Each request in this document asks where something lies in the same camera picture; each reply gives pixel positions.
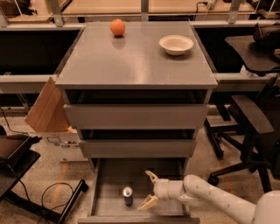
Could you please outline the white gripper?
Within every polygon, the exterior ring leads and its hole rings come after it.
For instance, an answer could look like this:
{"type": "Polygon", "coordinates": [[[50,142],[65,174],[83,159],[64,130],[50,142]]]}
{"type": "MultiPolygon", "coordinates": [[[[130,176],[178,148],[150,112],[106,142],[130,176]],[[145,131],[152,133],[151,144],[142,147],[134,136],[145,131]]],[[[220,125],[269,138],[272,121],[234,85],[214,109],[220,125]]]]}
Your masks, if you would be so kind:
{"type": "Polygon", "coordinates": [[[148,195],[143,203],[138,207],[139,211],[146,211],[154,207],[159,200],[168,200],[168,185],[169,180],[167,178],[158,178],[152,171],[146,171],[146,175],[150,178],[150,181],[154,184],[153,192],[155,195],[148,195]]]}

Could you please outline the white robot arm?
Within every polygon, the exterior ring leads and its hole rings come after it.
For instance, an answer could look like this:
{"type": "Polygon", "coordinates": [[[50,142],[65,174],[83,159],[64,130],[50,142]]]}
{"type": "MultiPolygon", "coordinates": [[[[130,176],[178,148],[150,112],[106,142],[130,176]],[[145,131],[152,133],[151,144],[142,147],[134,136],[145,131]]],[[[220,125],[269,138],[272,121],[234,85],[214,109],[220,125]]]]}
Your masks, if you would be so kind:
{"type": "Polygon", "coordinates": [[[186,175],[183,180],[169,180],[159,178],[151,171],[145,173],[153,184],[154,194],[146,197],[138,208],[140,211],[148,210],[160,201],[177,200],[183,205],[198,207],[207,200],[238,224],[280,224],[280,191],[266,192],[253,204],[210,185],[196,175],[186,175]]]}

